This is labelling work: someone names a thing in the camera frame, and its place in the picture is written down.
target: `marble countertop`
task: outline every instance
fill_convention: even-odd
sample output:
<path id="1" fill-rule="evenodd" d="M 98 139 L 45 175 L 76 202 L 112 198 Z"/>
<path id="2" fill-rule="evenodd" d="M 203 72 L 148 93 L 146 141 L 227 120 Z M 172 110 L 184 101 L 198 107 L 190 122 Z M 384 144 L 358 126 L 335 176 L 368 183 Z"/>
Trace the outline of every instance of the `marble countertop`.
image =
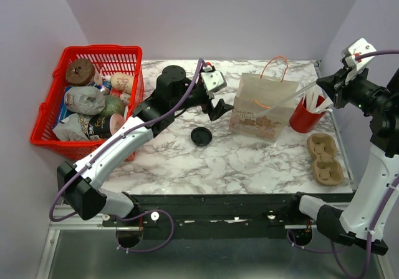
<path id="1" fill-rule="evenodd" d="M 260 74 L 267 61 L 212 61 L 227 82 L 218 92 L 233 104 L 241 73 Z M 155 88 L 164 67 L 179 65 L 192 78 L 196 61 L 143 61 L 145 97 Z M 280 77 L 284 62 L 271 64 L 265 72 Z M 303 87 L 316 80 L 311 61 L 290 61 L 285 79 L 299 81 Z M 310 134 L 336 132 L 329 114 L 325 114 L 312 132 L 299 134 L 286 126 L 276 145 L 228 131 L 230 112 L 210 122 L 208 115 L 192 108 L 177 118 L 157 138 L 136 152 L 133 162 L 125 162 L 111 173 L 103 188 L 134 194 L 227 194 L 227 193 L 351 193 L 351 180 L 339 149 L 337 159 L 344 170 L 344 182 L 326 187 L 312 175 L 312 157 L 306 140 Z M 197 126 L 207 127 L 213 140 L 207 147 L 197 147 L 190 139 Z"/>

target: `red basket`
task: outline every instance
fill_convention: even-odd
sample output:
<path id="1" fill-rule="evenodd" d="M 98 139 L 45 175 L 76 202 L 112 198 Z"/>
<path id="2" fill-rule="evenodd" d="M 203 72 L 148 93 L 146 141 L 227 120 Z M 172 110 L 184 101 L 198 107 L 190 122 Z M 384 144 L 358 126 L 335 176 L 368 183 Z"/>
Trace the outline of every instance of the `red basket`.
<path id="1" fill-rule="evenodd" d="M 143 51 L 138 46 L 91 45 L 66 48 L 53 72 L 54 81 L 46 101 L 39 107 L 39 116 L 31 134 L 31 143 L 47 147 L 72 160 L 82 159 L 93 152 L 104 143 L 103 140 L 64 142 L 60 141 L 52 131 L 57 112 L 64 100 L 64 89 L 68 86 L 65 81 L 67 67 L 76 59 L 86 58 L 104 75 L 112 75 L 115 72 L 134 75 L 135 82 L 128 105 L 128 115 L 131 115 L 133 109 L 143 100 L 142 55 Z"/>

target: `black cup lid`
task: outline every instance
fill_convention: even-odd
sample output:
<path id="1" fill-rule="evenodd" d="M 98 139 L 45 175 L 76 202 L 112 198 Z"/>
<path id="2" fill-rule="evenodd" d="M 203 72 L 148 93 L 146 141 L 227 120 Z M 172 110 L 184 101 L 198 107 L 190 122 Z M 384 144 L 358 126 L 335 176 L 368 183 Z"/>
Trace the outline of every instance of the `black cup lid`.
<path id="1" fill-rule="evenodd" d="M 199 147 L 208 145 L 212 141 L 212 133 L 205 127 L 197 127 L 191 131 L 191 139 Z"/>

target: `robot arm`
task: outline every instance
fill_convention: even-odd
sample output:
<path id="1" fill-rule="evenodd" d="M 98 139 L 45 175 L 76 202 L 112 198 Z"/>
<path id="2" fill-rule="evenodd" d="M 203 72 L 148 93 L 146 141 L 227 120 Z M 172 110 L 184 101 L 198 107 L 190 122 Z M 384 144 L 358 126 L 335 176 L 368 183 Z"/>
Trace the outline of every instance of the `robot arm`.
<path id="1" fill-rule="evenodd" d="M 190 84 L 194 83 L 186 78 L 183 68 L 164 68 L 156 80 L 156 89 L 152 95 L 133 111 L 133 116 L 127 119 L 118 132 L 74 165 L 64 162 L 58 167 L 59 190 L 68 184 L 62 197 L 83 220 L 88 220 L 98 213 L 123 218 L 134 210 L 134 198 L 127 193 L 104 190 L 101 186 L 109 174 L 132 152 L 156 137 L 175 120 L 175 114 L 168 112 L 179 104 Z M 206 64 L 201 68 L 198 82 L 194 84 L 194 88 L 179 109 L 201 106 L 210 120 L 217 120 L 233 109 L 233 106 L 225 104 L 222 99 L 213 107 L 213 94 L 224 87 L 226 81 L 222 73 Z"/>
<path id="2" fill-rule="evenodd" d="M 358 64 L 356 57 L 374 50 L 366 40 L 358 40 L 343 52 L 343 69 L 317 80 L 317 85 L 326 91 L 336 108 L 351 103 L 361 109 L 365 117 L 372 117 L 370 156 L 355 196 L 342 211 L 321 199 L 301 195 L 299 210 L 316 220 L 318 231 L 333 242 L 366 248 L 366 240 L 371 235 L 372 252 L 385 254 L 388 248 L 382 241 L 383 229 L 398 197 L 399 70 L 387 88 L 368 81 L 365 66 L 372 57 Z"/>

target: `red cup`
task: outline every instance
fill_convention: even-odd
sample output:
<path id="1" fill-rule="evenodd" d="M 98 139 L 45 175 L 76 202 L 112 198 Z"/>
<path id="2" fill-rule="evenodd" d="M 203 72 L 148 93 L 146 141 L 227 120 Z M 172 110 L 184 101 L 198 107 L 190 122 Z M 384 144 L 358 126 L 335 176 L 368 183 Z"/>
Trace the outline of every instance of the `red cup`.
<path id="1" fill-rule="evenodd" d="M 317 105 L 321 105 L 324 101 L 324 97 L 319 96 L 317 99 Z M 294 113 L 292 114 L 291 118 L 289 119 L 289 125 L 291 125 L 292 129 L 300 134 L 306 134 L 311 131 L 318 123 L 320 118 L 325 114 L 322 112 L 321 114 L 313 114 L 306 109 L 306 101 L 302 98 L 297 108 L 295 109 Z"/>

